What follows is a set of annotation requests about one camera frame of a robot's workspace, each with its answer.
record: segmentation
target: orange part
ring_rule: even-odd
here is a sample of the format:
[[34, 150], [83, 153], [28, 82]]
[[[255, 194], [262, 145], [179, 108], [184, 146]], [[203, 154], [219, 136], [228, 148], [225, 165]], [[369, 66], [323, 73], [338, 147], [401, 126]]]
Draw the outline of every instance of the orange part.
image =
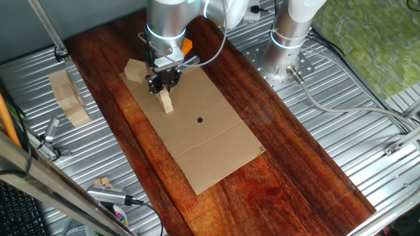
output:
[[184, 56], [189, 53], [192, 49], [192, 41], [184, 38], [184, 46], [182, 47], [182, 53], [184, 53]]

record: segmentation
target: wooden board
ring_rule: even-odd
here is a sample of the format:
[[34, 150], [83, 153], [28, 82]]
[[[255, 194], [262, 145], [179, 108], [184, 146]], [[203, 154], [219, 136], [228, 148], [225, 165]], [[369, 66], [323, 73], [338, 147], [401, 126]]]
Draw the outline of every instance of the wooden board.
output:
[[[203, 69], [266, 152], [196, 195], [119, 77], [128, 59], [143, 59], [145, 26], [138, 12], [66, 45], [170, 235], [346, 235], [375, 212], [228, 41]], [[221, 44], [203, 18], [187, 32], [203, 61]]]

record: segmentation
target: fabric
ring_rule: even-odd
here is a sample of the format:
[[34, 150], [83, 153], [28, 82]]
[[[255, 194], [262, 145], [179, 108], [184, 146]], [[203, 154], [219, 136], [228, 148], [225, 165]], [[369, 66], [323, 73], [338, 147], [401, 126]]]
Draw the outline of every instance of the fabric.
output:
[[406, 0], [327, 0], [312, 25], [384, 99], [420, 82], [420, 12]]

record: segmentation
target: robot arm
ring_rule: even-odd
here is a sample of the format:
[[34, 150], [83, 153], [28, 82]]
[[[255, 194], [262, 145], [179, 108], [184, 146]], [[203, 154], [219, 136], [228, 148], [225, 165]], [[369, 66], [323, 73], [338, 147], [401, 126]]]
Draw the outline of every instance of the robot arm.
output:
[[180, 72], [176, 67], [184, 62], [181, 49], [186, 25], [195, 17], [204, 16], [224, 26], [227, 16], [226, 28], [232, 29], [244, 16], [248, 2], [249, 0], [148, 0], [145, 34], [147, 41], [153, 46], [149, 47], [147, 58], [149, 65], [156, 72], [155, 76], [148, 79], [150, 91], [158, 93], [164, 86], [168, 86], [170, 91], [171, 87], [177, 84]]
[[[325, 2], [283, 1], [274, 20], [271, 40], [261, 55], [264, 70], [274, 77], [287, 76], [286, 68], [298, 64], [299, 52], [312, 19]], [[184, 62], [181, 49], [187, 24], [197, 16], [204, 16], [220, 26], [224, 26], [226, 19], [226, 28], [232, 29], [243, 18], [248, 3], [249, 0], [147, 0], [145, 34], [147, 42], [152, 45], [147, 58], [149, 66], [156, 72], [148, 79], [150, 92], [157, 94], [164, 87], [170, 92], [178, 83], [181, 73], [177, 66]]]

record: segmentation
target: cable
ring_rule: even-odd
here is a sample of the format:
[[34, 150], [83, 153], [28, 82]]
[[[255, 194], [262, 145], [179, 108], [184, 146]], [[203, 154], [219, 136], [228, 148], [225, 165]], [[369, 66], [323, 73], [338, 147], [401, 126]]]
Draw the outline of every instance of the cable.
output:
[[[336, 62], [336, 61], [334, 61], [334, 60], [332, 60], [330, 57], [328, 57], [326, 54], [324, 54], [323, 52], [320, 52], [320, 51], [318, 51], [318, 53], [313, 53], [313, 52], [310, 52], [310, 51], [308, 51], [308, 50], [306, 50], [306, 49], [304, 49], [303, 47], [302, 47], [302, 50], [303, 51], [305, 51], [305, 52], [307, 52], [307, 53], [310, 53], [310, 54], [312, 54], [312, 55], [315, 55], [315, 56], [320, 56], [320, 57], [322, 57], [322, 58], [325, 58], [325, 59], [327, 59], [327, 60], [329, 60], [330, 62], [333, 62], [334, 64], [336, 64], [337, 66], [339, 66], [345, 73], [346, 73], [346, 75], [348, 76], [348, 77], [350, 77], [352, 80], [353, 80], [353, 82], [355, 83], [355, 84], [357, 84], [358, 85], [358, 87], [359, 87], [359, 89], [361, 89], [361, 90], [363, 90], [363, 88], [350, 76], [350, 74], [348, 74], [347, 73], [347, 71], [344, 69], [344, 67], [342, 66], [342, 65], [340, 65], [340, 63], [338, 63], [338, 62]], [[366, 94], [366, 96], [367, 97], [369, 97], [370, 99], [372, 99], [373, 101], [375, 101], [375, 99], [373, 99], [370, 95], [368, 95], [368, 94]]]
[[262, 9], [258, 5], [252, 6], [251, 7], [251, 12], [254, 13], [254, 14], [258, 14], [260, 12], [269, 12], [269, 13], [274, 13], [275, 14], [275, 12], [273, 12], [271, 10], [267, 10], [267, 9]]
[[304, 90], [304, 93], [308, 96], [309, 100], [319, 109], [324, 110], [326, 112], [332, 112], [332, 113], [346, 113], [346, 112], [356, 112], [356, 111], [376, 111], [379, 113], [383, 113], [385, 115], [390, 115], [393, 116], [397, 119], [399, 119], [400, 121], [405, 122], [407, 125], [409, 125], [413, 130], [417, 128], [417, 126], [413, 123], [413, 121], [410, 121], [409, 119], [406, 119], [404, 117], [402, 117], [399, 114], [396, 114], [395, 112], [392, 111], [388, 111], [385, 109], [381, 109], [381, 108], [349, 108], [349, 109], [331, 109], [331, 108], [326, 108], [323, 105], [317, 103], [317, 101], [315, 101], [315, 99], [310, 95], [308, 89], [306, 88], [306, 85], [303, 83], [301, 84], [302, 89]]
[[[342, 66], [342, 65], [340, 65], [339, 63], [337, 63], [337, 62], [335, 62], [334, 60], [331, 60], [330, 58], [328, 58], [327, 56], [324, 56], [324, 55], [321, 55], [321, 54], [316, 54], [316, 53], [313, 53], [313, 52], [309, 52], [309, 51], [307, 51], [306, 49], [304, 49], [304, 48], [302, 48], [302, 50], [303, 51], [305, 51], [305, 52], [307, 52], [307, 53], [311, 53], [311, 54], [313, 54], [313, 55], [316, 55], [316, 56], [321, 56], [321, 57], [323, 57], [323, 58], [327, 58], [328, 60], [330, 60], [331, 62], [333, 62], [333, 63], [335, 63], [336, 65], [338, 65], [350, 78], [351, 78], [351, 76], [347, 73], [347, 71], [344, 69], [344, 67]], [[407, 125], [409, 125], [411, 128], [413, 128], [413, 129], [415, 129], [415, 128], [417, 128], [417, 126], [415, 126], [414, 125], [414, 123], [413, 123], [413, 121], [411, 121], [411, 120], [409, 120], [409, 119], [406, 119], [406, 118], [404, 118], [404, 117], [402, 117], [401, 115], [399, 115], [399, 114], [397, 114], [397, 113], [395, 113], [395, 112], [392, 112], [392, 111], [388, 111], [388, 110], [385, 110], [385, 109], [382, 109], [382, 108], [351, 108], [351, 109], [358, 109], [358, 110], [370, 110], [370, 111], [376, 111], [376, 112], [381, 112], [381, 113], [385, 113], [385, 114], [387, 114], [387, 115], [391, 115], [391, 116], [393, 116], [393, 117], [395, 117], [395, 118], [397, 118], [398, 120], [400, 120], [400, 121], [403, 121], [404, 123], [406, 123]], [[344, 111], [344, 110], [351, 110], [351, 109], [336, 109], [337, 111], [330, 111], [330, 112], [335, 112], [335, 113], [342, 113], [342, 112], [354, 112], [355, 110], [353, 110], [353, 111]]]
[[20, 145], [20, 141], [18, 138], [18, 135], [16, 133], [16, 130], [13, 126], [12, 117], [9, 113], [9, 110], [7, 109], [5, 99], [0, 94], [0, 115], [3, 120], [3, 123], [5, 124], [6, 132], [9, 138], [20, 148], [22, 148], [22, 145]]
[[415, 12], [420, 12], [420, 9], [414, 9], [413, 7], [410, 6], [410, 0], [407, 0], [407, 7]]
[[277, 0], [274, 0], [274, 16], [277, 16]]
[[316, 29], [314, 29], [313, 27], [311, 27], [311, 30], [315, 34], [312, 34], [310, 36], [317, 37], [320, 41], [319, 40], [316, 40], [315, 38], [311, 38], [312, 40], [314, 40], [314, 41], [322, 44], [323, 46], [325, 46], [325, 47], [327, 47], [329, 49], [336, 49], [336, 50], [338, 50], [341, 53], [341, 56], [345, 56], [345, 53], [343, 52], [343, 50], [340, 47], [338, 47], [336, 44], [334, 44], [331, 41], [329, 41], [328, 39], [326, 39], [324, 36], [322, 36], [320, 33], [318, 33], [316, 31]]
[[161, 227], [160, 236], [162, 236], [163, 235], [163, 221], [162, 221], [162, 218], [160, 217], [159, 213], [156, 211], [156, 209], [153, 208], [152, 206], [150, 206], [149, 204], [146, 204], [144, 201], [140, 201], [140, 200], [137, 200], [137, 199], [132, 199], [131, 203], [134, 204], [134, 205], [141, 205], [141, 206], [148, 207], [148, 208], [152, 209], [157, 214], [157, 216], [160, 220], [160, 227]]
[[[19, 122], [20, 122], [20, 126], [22, 127], [22, 131], [24, 133], [23, 137], [24, 140], [23, 142], [21, 141], [21, 143], [25, 143], [26, 144], [26, 150], [28, 152], [28, 164], [26, 166], [26, 172], [25, 172], [25, 176], [29, 175], [29, 171], [31, 169], [31, 165], [32, 165], [32, 146], [31, 143], [29, 141], [29, 136], [28, 136], [28, 131], [26, 130], [26, 126], [25, 126], [25, 122], [22, 118], [22, 116], [19, 114], [19, 109], [18, 106], [14, 103], [14, 100], [12, 98], [12, 96], [9, 94], [9, 92], [7, 92], [7, 89], [5, 88], [5, 86], [3, 85], [3, 83], [0, 80], [0, 91], [3, 97], [6, 97], [9, 99], [10, 104], [12, 105], [12, 107], [14, 108], [14, 110], [16, 111], [16, 115], [19, 118]], [[0, 175], [2, 174], [13, 174], [16, 173], [16, 171], [13, 170], [2, 170], [0, 171]]]
[[223, 35], [222, 45], [220, 46], [220, 48], [216, 52], [216, 54], [212, 58], [210, 58], [208, 61], [206, 61], [206, 62], [203, 62], [201, 64], [194, 64], [194, 65], [183, 64], [183, 63], [176, 62], [176, 61], [172, 60], [172, 58], [166, 56], [165, 53], [162, 53], [159, 49], [157, 49], [155, 46], [153, 46], [153, 44], [151, 44], [149, 41], [143, 39], [143, 37], [141, 37], [141, 35], [143, 33], [138, 33], [137, 34], [137, 37], [139, 37], [143, 42], [147, 43], [156, 52], [158, 52], [159, 54], [163, 55], [166, 59], [168, 59], [169, 61], [171, 61], [172, 63], [174, 63], [174, 64], [176, 64], [178, 66], [185, 66], [185, 67], [188, 67], [188, 68], [196, 68], [196, 67], [200, 67], [200, 66], [205, 66], [208, 63], [212, 62], [222, 52], [224, 43], [226, 42], [226, 38], [227, 38], [227, 35], [228, 35], [228, 29], [226, 28], [226, 26], [228, 25], [228, 14], [227, 14], [227, 11], [226, 11], [226, 6], [225, 6], [225, 1], [226, 0], [221, 0], [221, 1], [222, 1], [222, 6], [223, 6], [223, 13], [224, 13], [224, 21], [223, 21], [223, 24], [224, 24], [224, 35]]
[[25, 178], [26, 177], [26, 173], [23, 171], [19, 171], [19, 170], [0, 170], [0, 175], [5, 175], [5, 174], [14, 174], [19, 178]]
[[[320, 34], [314, 29], [314, 28], [312, 28], [312, 30], [314, 31], [314, 32], [316, 32], [319, 36], [320, 36]], [[329, 42], [327, 39], [325, 39], [324, 37], [322, 37], [322, 36], [320, 36], [320, 39], [321, 40], [324, 40], [325, 41], [325, 43], [327, 43], [327, 44], [331, 44], [331, 42]], [[332, 50], [332, 52], [335, 54], [335, 55], [337, 55], [338, 57], [339, 57], [339, 59], [341, 60], [341, 62], [350, 70], [350, 72], [354, 75], [354, 76], [356, 76], [356, 78], [359, 80], [359, 81], [362, 81], [361, 80], [361, 78], [358, 76], [358, 74], [356, 73], [356, 72], [354, 72], [354, 70], [350, 67], [350, 65], [347, 63], [347, 61], [344, 59], [344, 56], [342, 56], [342, 55], [340, 55], [339, 53], [337, 53], [337, 51], [336, 50]], [[374, 93], [372, 93], [371, 94], [375, 99], [372, 99], [373, 101], [376, 101], [376, 103], [380, 106], [380, 107], [382, 107], [382, 108], [385, 108], [386, 107], [386, 105], [384, 105], [383, 103], [382, 103], [382, 101], [381, 101], [381, 99], [379, 99]]]

